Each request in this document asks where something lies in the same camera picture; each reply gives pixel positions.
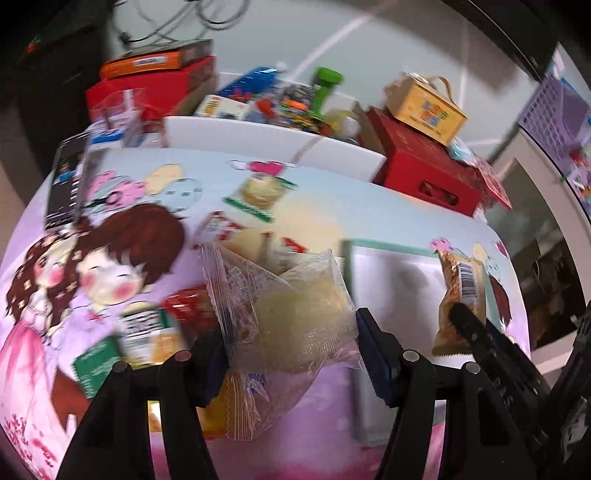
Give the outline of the tan barcode bread pack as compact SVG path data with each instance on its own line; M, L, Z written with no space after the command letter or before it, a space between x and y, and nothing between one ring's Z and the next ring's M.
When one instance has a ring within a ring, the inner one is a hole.
M432 354L470 354L469 342L452 324L449 314L451 308L460 303L482 324L486 323L485 270L482 263L473 258L444 250L438 250L437 254L443 269L446 293L439 306L439 329Z

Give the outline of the clear pack yellow cake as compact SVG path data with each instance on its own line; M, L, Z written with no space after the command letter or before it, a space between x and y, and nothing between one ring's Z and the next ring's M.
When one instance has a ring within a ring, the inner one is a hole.
M360 365L356 307L331 250L276 275L216 243L204 279L235 396L228 438L252 441L294 408L322 367Z

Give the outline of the green edged cookie pack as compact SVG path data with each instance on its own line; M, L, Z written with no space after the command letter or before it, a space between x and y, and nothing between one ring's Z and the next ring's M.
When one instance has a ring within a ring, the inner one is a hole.
M238 189L225 196L223 202L260 221L273 223L276 203L294 190L297 190L294 182L270 174L255 173L244 180Z

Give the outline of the yellow snack pack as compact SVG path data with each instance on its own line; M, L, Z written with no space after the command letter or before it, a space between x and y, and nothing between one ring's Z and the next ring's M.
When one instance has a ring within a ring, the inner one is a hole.
M209 402L207 407L197 407L197 415L206 440L228 436L230 414L235 396L230 391L228 381L224 381L221 392ZM149 433L161 433L160 403L147 402Z

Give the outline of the red snack pack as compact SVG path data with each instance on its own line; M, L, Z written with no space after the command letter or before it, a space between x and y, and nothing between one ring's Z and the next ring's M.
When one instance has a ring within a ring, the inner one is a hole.
M195 340L217 323L204 284L182 289L167 296L161 306L174 319L186 341Z

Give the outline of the cartoon printed tablecloth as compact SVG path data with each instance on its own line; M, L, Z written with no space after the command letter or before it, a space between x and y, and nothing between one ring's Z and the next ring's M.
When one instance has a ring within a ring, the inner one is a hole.
M363 239L481 261L487 312L523 350L527 313L496 232L469 216L382 186L304 166L270 164L297 184L266 223L223 202L266 162L221 152L131 148L100 154L80 229L44 229L49 190L26 207L1 266L1 425L37 479L53 479L87 399L73 363L108 336L133 302L160 307L204 281L193 235L213 211L308 248Z

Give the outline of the white orange snack pack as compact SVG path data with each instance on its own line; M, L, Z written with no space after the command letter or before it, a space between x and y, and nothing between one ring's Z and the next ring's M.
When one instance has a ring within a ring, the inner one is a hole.
M224 241L224 247L246 260L280 275L304 260L308 248L273 231L246 228Z

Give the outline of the red white small pack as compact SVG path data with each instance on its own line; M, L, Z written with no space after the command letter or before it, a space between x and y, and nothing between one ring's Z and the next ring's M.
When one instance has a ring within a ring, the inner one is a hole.
M197 226L197 230L193 235L193 242L195 244L225 242L244 228L245 226L229 218L224 211L213 211Z

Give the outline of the purple plastic basket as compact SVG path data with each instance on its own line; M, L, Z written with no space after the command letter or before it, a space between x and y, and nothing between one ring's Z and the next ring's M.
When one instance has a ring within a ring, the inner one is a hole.
M590 216L590 105L564 79L547 75L518 119Z

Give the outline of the clear plastic bottle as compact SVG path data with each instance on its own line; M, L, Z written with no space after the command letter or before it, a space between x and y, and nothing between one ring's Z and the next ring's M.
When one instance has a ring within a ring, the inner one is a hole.
M329 121L331 126L332 134L335 139L351 143L353 145L359 145L358 136L361 131L361 126L356 118L356 114L346 110L341 110L335 113L332 120Z

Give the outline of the smartphone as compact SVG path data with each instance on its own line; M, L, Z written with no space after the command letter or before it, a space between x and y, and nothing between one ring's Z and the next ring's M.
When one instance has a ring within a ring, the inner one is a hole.
M44 219L46 231L78 221L90 138L90 132L85 131L65 139L58 146Z

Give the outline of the clear plastic box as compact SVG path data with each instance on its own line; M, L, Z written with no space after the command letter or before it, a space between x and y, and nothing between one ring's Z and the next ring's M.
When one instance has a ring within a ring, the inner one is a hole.
M134 148L140 145L144 132L145 110L143 89L120 90L108 95L89 109L90 148Z

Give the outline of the blue bead bottle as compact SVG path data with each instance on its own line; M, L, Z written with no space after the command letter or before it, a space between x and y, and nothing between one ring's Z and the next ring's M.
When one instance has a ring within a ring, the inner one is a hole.
M216 91L217 96L248 102L273 87L281 71L276 67L256 67Z

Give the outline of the red flat box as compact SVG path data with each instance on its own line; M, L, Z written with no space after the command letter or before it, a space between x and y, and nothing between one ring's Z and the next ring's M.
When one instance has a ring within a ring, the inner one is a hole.
M177 104L216 73L216 57L211 55L179 70L146 72L100 81L86 90L88 111L108 95L127 89L143 89L145 105L156 114L171 113Z

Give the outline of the orange flat box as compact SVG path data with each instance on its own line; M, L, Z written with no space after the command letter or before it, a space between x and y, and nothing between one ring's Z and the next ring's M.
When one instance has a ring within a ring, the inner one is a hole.
M179 70L211 56L212 50L211 39L141 47L106 62L100 69L100 77L110 80L146 72Z

